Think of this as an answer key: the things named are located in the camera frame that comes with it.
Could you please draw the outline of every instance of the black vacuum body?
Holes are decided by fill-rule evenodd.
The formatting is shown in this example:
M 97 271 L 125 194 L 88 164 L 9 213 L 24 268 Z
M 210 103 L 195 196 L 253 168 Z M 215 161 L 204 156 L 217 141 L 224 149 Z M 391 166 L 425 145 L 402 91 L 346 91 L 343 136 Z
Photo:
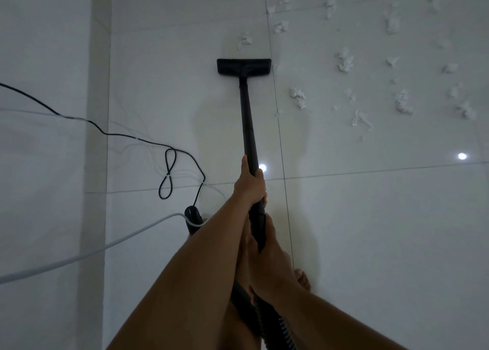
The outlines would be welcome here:
M 248 95 L 248 77 L 270 74 L 271 59 L 217 59 L 219 74 L 238 77 L 240 81 L 241 120 L 243 128 L 244 153 L 248 157 L 248 167 L 251 174 L 258 170 L 255 134 Z M 251 234 L 257 241 L 258 251 L 265 247 L 265 207 L 263 199 L 255 203 L 249 212 Z M 255 297 L 258 319 L 262 336 L 268 350 L 295 349 L 287 325 L 277 314 L 272 305 Z

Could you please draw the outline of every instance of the vacuum floor nozzle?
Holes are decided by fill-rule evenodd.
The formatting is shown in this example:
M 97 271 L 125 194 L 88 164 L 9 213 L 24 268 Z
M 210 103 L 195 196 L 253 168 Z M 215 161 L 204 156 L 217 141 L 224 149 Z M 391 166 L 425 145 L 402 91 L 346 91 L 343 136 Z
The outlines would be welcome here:
M 258 77 L 270 74 L 271 59 L 217 59 L 219 74 L 233 77 Z

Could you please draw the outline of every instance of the hand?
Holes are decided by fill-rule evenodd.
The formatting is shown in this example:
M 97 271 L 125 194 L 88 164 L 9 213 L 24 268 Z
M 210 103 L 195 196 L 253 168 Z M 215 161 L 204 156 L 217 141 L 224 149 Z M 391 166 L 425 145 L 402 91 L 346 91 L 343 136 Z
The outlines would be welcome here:
M 248 158 L 246 155 L 241 159 L 241 175 L 234 184 L 234 196 L 243 198 L 251 207 L 266 196 L 265 180 L 263 171 L 258 169 L 255 176 L 249 173 Z
M 258 253 L 255 238 L 248 235 L 246 255 L 252 291 L 274 305 L 284 290 L 295 287 L 298 283 L 290 256 L 280 247 L 272 218 L 268 213 L 265 214 L 265 235 L 266 244 L 261 253 Z

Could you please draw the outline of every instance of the floor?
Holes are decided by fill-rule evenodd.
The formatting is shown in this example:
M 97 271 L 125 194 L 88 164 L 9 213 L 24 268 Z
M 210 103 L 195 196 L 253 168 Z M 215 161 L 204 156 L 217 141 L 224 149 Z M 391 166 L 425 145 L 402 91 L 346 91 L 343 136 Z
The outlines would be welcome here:
M 324 0 L 278 1 L 113 0 L 109 130 L 192 153 L 213 186 L 198 201 L 211 215 L 243 154 L 238 81 L 218 75 L 216 59 L 272 58 L 249 94 L 268 212 L 294 266 L 315 293 L 410 349 L 486 348 L 487 0 L 442 0 L 437 14 L 429 0 L 337 0 L 330 20 Z M 394 1 L 401 29 L 388 35 Z M 289 29 L 275 34 L 282 20 Z M 253 43 L 238 50 L 244 32 Z M 348 74 L 336 67 L 345 46 Z M 396 56 L 393 69 L 385 60 Z M 450 62 L 459 70 L 442 74 Z M 306 94 L 304 110 L 291 87 Z M 395 108 L 404 88 L 412 116 Z M 467 96 L 475 121 L 455 109 Z M 356 110 L 372 130 L 352 126 Z M 162 201 L 164 166 L 164 150 L 110 138 L 107 242 L 192 204 L 201 181 L 192 160 L 179 154 Z M 107 252 L 105 345 L 186 236 L 174 218 Z

